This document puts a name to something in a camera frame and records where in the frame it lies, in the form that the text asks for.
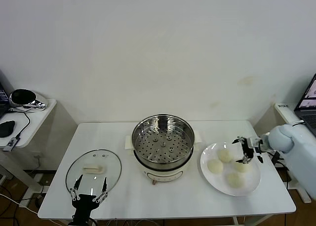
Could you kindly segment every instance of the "laptop screen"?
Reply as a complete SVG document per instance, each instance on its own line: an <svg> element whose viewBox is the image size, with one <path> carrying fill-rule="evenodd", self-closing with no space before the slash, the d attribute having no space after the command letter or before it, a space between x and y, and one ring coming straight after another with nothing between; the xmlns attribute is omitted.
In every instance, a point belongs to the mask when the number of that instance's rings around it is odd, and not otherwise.
<svg viewBox="0 0 316 226"><path fill-rule="evenodd" d="M313 77L301 101L296 107L296 110L306 109L316 109L316 75Z"/></svg>

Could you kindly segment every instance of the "robotic arm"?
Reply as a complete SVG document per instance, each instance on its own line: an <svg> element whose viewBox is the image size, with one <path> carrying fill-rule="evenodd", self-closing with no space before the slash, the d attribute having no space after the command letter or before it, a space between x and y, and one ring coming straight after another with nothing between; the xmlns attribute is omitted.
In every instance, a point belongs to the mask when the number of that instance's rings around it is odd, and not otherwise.
<svg viewBox="0 0 316 226"><path fill-rule="evenodd" d="M258 137L238 137L244 157L238 162L247 164L254 156L262 161L261 152L279 151L287 168L316 199L316 144L306 131L296 124L276 126L271 132Z"/></svg>
<svg viewBox="0 0 316 226"><path fill-rule="evenodd" d="M78 194L78 188L82 180L81 175L76 181L73 188L70 188L72 196L72 205L76 212L73 220L68 224L69 226L89 226L88 221L91 211L98 208L99 205L107 198L107 178L104 179L102 192L97 197L95 195Z"/></svg>

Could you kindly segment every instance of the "white table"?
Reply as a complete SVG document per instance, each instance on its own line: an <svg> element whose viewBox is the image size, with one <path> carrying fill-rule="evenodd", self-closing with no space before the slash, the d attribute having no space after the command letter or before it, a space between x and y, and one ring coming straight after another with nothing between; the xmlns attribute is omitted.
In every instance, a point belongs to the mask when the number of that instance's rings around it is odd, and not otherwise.
<svg viewBox="0 0 316 226"><path fill-rule="evenodd" d="M27 116L31 120L30 125L22 132L20 136L20 141L16 144L15 148L23 148L28 145L31 139L34 137L40 126L46 120L47 116L53 110L56 105L56 100L48 99L48 106L41 112L31 113L27 112ZM0 148L2 149L4 146L8 144L12 137L16 136L24 126L28 123L27 118L23 113L6 113L4 116L0 118L0 123L6 121L15 121L15 126L13 129L13 133L10 136L0 138Z"/></svg>
<svg viewBox="0 0 316 226"><path fill-rule="evenodd" d="M125 136L130 135L136 123L82 123L59 165L57 173L41 205L42 219L70 220L75 212L66 190L65 177L71 164L82 154L95 149L115 152L122 164L122 173L108 198L93 210L91 217L107 219L174 219L254 216L246 225L256 225L272 214L296 210L269 157L264 155L261 183L250 196L233 197L212 187L200 172L199 157L195 151L188 170L169 183L153 186L138 168L133 155L124 149ZM191 121L206 144L230 142L238 135L256 135L248 121Z"/></svg>
<svg viewBox="0 0 316 226"><path fill-rule="evenodd" d="M28 112L27 116L31 120L29 126L21 133L20 141L16 144L14 148L24 148L34 137L40 126L46 120L47 116L53 110L56 105L56 100L48 99L48 106L45 110L41 112L31 113ZM10 152L3 152L2 149L8 144L12 137L15 137L26 124L28 123L28 119L25 117L23 113L6 113L1 117L0 123L6 121L15 121L15 126L13 129L13 133L5 138L0 138L0 165L14 175L16 178L21 180L25 185L29 187L27 192L24 195L24 198L31 198L33 193L41 192L42 186L38 184L40 181L42 174L37 174L34 179L31 178L27 173L23 171L23 169L15 163L15 161L11 158ZM29 200L22 201L23 205L27 205Z"/></svg>

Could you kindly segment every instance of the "laptop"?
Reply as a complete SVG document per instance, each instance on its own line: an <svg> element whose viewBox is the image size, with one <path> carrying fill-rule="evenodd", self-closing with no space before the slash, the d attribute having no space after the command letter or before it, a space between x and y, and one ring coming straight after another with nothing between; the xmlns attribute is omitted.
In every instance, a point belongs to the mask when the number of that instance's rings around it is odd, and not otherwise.
<svg viewBox="0 0 316 226"><path fill-rule="evenodd" d="M10 108L9 98L4 91L3 86L0 84L0 118Z"/></svg>
<svg viewBox="0 0 316 226"><path fill-rule="evenodd" d="M294 109L294 112L316 136L316 74Z"/></svg>

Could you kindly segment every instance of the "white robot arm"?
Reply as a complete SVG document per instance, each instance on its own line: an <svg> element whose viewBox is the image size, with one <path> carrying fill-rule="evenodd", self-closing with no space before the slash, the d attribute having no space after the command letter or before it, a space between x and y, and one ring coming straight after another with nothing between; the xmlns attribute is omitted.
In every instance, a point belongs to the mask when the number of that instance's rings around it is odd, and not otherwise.
<svg viewBox="0 0 316 226"><path fill-rule="evenodd" d="M233 143L241 142L244 158L239 162L245 164L255 155L260 160L261 152L280 152L287 168L311 197L316 199L316 142L297 124L299 123L276 126L260 138L238 137ZM255 153L251 158L249 151Z"/></svg>
<svg viewBox="0 0 316 226"><path fill-rule="evenodd" d="M316 145L299 126L285 124L276 126L266 134L268 148L280 151L287 168L316 199Z"/></svg>

